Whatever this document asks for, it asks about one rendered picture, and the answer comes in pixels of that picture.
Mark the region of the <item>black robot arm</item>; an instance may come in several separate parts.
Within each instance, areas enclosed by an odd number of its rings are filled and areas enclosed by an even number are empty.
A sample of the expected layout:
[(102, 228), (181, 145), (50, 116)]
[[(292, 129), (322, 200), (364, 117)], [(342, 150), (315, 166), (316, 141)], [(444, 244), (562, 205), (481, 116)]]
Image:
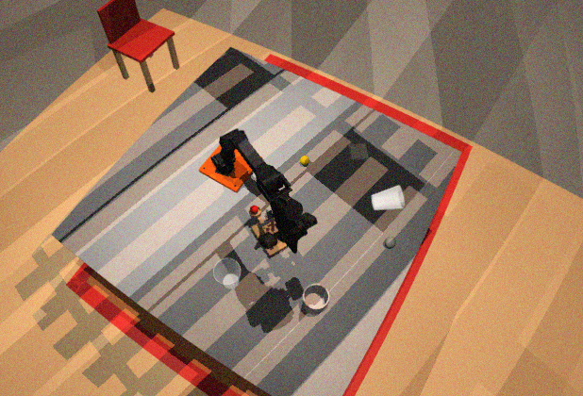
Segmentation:
[[(311, 227), (310, 221), (307, 216), (299, 219), (303, 213), (303, 206), (290, 197), (291, 184), (274, 166), (264, 162), (248, 141), (244, 131), (236, 128), (222, 135), (219, 142), (222, 147), (221, 152), (210, 158), (216, 167), (215, 172), (229, 176), (234, 167), (233, 162), (236, 160), (234, 151), (237, 149), (256, 175), (258, 189), (270, 203), (273, 213), (281, 214), (289, 220), (282, 221), (284, 236), (289, 235), (295, 241), (306, 236), (307, 230)], [(283, 185), (286, 188), (279, 190)]]

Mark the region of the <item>white paper cup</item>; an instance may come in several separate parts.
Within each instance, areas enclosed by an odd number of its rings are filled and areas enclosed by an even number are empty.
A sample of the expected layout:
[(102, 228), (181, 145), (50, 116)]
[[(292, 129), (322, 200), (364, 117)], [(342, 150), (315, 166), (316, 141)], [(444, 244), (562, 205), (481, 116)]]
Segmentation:
[(239, 284), (241, 266), (233, 258), (223, 258), (215, 265), (213, 275), (226, 289), (235, 289)]
[(372, 195), (371, 201), (374, 210), (404, 208), (405, 206), (404, 196), (400, 186)]

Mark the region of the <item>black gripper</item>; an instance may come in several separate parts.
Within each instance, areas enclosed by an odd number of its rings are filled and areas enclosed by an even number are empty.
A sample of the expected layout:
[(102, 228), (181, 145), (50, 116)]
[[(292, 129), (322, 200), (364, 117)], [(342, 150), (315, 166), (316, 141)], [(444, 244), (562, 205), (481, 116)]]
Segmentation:
[[(270, 249), (270, 248), (274, 247), (277, 244), (277, 240), (279, 240), (279, 241), (285, 242), (294, 253), (297, 253), (298, 241), (293, 240), (289, 235), (284, 236), (283, 231), (282, 231), (282, 221), (286, 220), (286, 222), (287, 222), (289, 220), (287, 218), (285, 218), (284, 216), (282, 216), (281, 214), (275, 215), (273, 213), (272, 215), (275, 218), (275, 223), (276, 223), (275, 227), (276, 227), (276, 229), (278, 229), (278, 232), (276, 232), (274, 234), (267, 232), (267, 233), (259, 236), (258, 237), (259, 244), (261, 244), (266, 249)], [(308, 217), (311, 227), (317, 224), (316, 217), (307, 213), (307, 212), (302, 214), (299, 219), (302, 219), (305, 216)]]

